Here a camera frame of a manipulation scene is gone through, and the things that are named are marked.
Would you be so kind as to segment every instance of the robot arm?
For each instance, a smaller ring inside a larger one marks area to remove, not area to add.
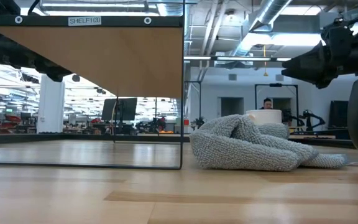
[[[320,42],[311,51],[283,62],[282,75],[303,80],[326,88],[339,75],[355,73],[358,75],[358,33],[355,35],[350,26],[355,25],[358,18],[345,21],[337,18],[326,26]]]

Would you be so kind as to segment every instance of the pillar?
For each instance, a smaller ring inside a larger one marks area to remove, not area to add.
[[[37,133],[63,131],[65,84],[54,82],[47,75],[41,77]]]

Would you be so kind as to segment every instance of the crumpled towel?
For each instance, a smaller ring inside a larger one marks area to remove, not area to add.
[[[342,154],[319,154],[311,146],[288,141],[283,124],[255,125],[248,116],[230,115],[202,125],[190,135],[191,148],[204,169],[290,171],[299,166],[336,169]]]

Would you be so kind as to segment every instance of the shelf label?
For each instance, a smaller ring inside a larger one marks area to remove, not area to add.
[[[100,16],[69,17],[68,26],[97,26],[102,24]]]

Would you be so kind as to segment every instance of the person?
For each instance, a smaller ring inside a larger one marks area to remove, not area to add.
[[[269,98],[264,99],[264,106],[260,108],[260,110],[271,110],[273,109],[272,100]]]

